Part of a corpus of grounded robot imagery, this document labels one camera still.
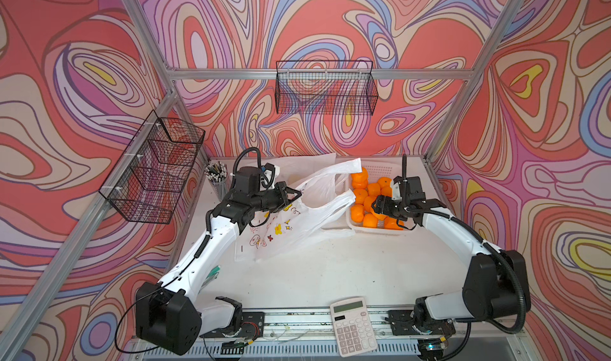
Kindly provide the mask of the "large front orange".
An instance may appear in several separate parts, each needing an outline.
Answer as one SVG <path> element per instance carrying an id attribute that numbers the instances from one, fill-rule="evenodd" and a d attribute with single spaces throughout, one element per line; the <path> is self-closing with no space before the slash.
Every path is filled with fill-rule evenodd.
<path id="1" fill-rule="evenodd" d="M 381 213 L 375 212 L 373 209 L 371 210 L 371 214 L 374 217 L 376 217 L 379 221 L 384 221 L 388 217 L 385 214 L 381 214 Z"/>

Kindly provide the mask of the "white printed plastic bag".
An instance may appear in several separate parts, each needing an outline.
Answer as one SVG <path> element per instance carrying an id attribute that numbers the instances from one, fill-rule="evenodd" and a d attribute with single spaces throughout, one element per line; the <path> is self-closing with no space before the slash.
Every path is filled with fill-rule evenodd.
<path id="1" fill-rule="evenodd" d="M 248 227 L 237 239 L 234 259 L 259 262 L 297 249 L 322 227 L 344 214 L 356 201 L 353 192 L 338 192 L 337 186 L 360 173 L 361 159 L 336 163 L 316 171 L 291 187 L 302 193 L 296 201 Z"/>

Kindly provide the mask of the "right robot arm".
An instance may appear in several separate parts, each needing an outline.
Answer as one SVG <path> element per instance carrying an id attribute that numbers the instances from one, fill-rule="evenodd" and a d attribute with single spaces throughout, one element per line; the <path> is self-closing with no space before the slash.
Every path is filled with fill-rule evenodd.
<path id="1" fill-rule="evenodd" d="M 391 189 L 390 196 L 376 197 L 373 212 L 399 227 L 412 221 L 429 230 L 467 267 L 458 292 L 418 298 L 409 323 L 422 332 L 447 320 L 487 322 L 507 334 L 520 332 L 531 309 L 523 255 L 490 243 L 441 201 L 426 198 L 417 176 L 397 176 Z"/>

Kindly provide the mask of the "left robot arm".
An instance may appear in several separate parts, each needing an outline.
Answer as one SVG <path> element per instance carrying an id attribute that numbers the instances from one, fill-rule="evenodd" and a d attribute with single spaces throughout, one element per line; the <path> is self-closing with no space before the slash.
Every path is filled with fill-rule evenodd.
<path id="1" fill-rule="evenodd" d="M 223 200 L 206 215 L 205 232 L 168 273 L 144 283 L 135 297 L 135 335 L 140 340 L 184 355 L 210 332 L 235 334 L 242 327 L 242 305 L 216 297 L 197 308 L 197 296 L 221 256 L 259 212 L 272 215 L 301 197 L 286 182 L 275 181 L 275 167 L 247 166 L 233 173 Z"/>

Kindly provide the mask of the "bottom edge orange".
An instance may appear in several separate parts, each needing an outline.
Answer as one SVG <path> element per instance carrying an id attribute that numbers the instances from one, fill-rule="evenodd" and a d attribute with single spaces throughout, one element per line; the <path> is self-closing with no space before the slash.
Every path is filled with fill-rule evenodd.
<path id="1" fill-rule="evenodd" d="M 391 217 L 387 217 L 383 221 L 383 228 L 385 230 L 403 230 L 404 226 L 401 224 L 397 224 L 397 220 Z"/>

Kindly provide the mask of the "lower left orange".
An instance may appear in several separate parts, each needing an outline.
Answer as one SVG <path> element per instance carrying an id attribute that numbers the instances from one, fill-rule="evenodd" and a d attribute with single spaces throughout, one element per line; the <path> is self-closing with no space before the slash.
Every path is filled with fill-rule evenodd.
<path id="1" fill-rule="evenodd" d="M 362 226 L 366 228 L 377 228 L 379 222 L 380 221 L 374 214 L 365 214 L 362 221 Z"/>

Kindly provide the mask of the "right rear orange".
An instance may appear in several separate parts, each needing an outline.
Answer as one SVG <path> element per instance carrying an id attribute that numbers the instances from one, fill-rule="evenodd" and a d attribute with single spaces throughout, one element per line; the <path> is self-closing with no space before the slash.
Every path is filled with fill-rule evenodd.
<path id="1" fill-rule="evenodd" d="M 380 177 L 377 181 L 381 188 L 391 187 L 392 179 L 389 177 Z"/>

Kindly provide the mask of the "left orange in basket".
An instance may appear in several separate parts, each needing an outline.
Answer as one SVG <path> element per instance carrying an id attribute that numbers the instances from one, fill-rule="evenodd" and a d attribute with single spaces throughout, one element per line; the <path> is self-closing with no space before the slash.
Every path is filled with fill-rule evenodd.
<path id="1" fill-rule="evenodd" d="M 366 215 L 366 211 L 364 209 L 364 205 L 355 203 L 350 208 L 350 219 L 354 223 L 362 223 L 364 221 L 364 216 Z"/>

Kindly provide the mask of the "orange behind top orange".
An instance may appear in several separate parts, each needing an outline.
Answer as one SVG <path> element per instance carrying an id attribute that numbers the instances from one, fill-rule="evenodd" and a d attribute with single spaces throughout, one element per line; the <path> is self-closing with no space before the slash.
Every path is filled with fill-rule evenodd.
<path id="1" fill-rule="evenodd" d="M 369 193 L 366 189 L 363 188 L 355 188 L 353 189 L 353 194 L 355 195 L 355 203 L 363 204 L 366 198 L 369 196 Z"/>

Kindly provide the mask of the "white plastic basket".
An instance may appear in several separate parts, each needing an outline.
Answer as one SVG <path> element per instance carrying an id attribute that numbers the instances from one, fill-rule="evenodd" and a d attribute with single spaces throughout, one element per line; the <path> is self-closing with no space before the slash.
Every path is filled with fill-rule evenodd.
<path id="1" fill-rule="evenodd" d="M 365 168 L 368 171 L 369 184 L 377 183 L 380 177 L 389 177 L 393 180 L 394 176 L 400 176 L 401 174 L 401 167 L 398 164 L 393 164 L 389 162 L 362 159 L 361 167 Z M 345 184 L 346 184 L 346 189 L 350 190 L 350 192 L 353 193 L 354 188 L 351 185 L 351 177 L 349 180 L 345 182 Z M 388 196 L 390 194 L 390 190 L 391 190 L 391 187 L 382 188 L 381 193 L 382 195 Z M 371 213 L 371 205 L 373 201 L 374 201 L 374 197 L 368 196 L 366 200 L 364 201 L 364 203 L 362 204 L 364 205 L 366 214 Z M 354 223 L 353 221 L 351 221 L 350 209 L 346 211 L 345 220 L 350 228 L 354 229 L 355 231 L 366 233 L 366 234 L 396 236 L 396 235 L 402 235 L 404 233 L 407 233 L 407 229 L 405 230 L 385 230 L 383 228 L 383 221 L 379 222 L 377 228 L 363 227 L 362 223 Z"/>

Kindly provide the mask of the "top orange in basket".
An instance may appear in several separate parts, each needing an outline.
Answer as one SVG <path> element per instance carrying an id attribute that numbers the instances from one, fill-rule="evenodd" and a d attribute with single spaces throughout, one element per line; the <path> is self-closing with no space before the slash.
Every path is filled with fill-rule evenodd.
<path id="1" fill-rule="evenodd" d="M 353 188 L 366 188 L 369 184 L 369 174 L 365 168 L 362 168 L 359 173 L 351 175 L 351 185 Z"/>

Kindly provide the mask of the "metal pen cup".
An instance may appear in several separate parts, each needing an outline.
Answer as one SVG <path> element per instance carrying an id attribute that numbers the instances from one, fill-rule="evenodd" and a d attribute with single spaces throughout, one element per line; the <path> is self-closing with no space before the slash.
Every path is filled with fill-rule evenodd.
<path id="1" fill-rule="evenodd" d="M 220 161 L 210 161 L 205 167 L 205 176 L 218 199 L 223 200 L 228 193 L 227 165 Z"/>

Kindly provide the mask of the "green pen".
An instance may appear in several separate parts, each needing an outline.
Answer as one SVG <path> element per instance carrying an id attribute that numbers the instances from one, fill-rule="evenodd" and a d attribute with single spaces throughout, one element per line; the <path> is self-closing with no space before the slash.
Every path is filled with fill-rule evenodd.
<path id="1" fill-rule="evenodd" d="M 200 289 L 204 289 L 207 285 L 209 285 L 212 281 L 215 281 L 218 276 L 219 273 L 221 271 L 221 267 L 219 265 L 215 266 L 208 274 L 208 276 L 205 278 L 202 286 Z"/>

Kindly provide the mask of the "pink desk calculator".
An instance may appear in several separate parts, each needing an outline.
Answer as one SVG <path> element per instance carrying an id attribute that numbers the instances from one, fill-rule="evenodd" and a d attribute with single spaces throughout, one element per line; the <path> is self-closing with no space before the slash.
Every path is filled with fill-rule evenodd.
<path id="1" fill-rule="evenodd" d="M 340 357 L 376 351 L 378 343 L 363 297 L 337 301 L 329 307 Z"/>

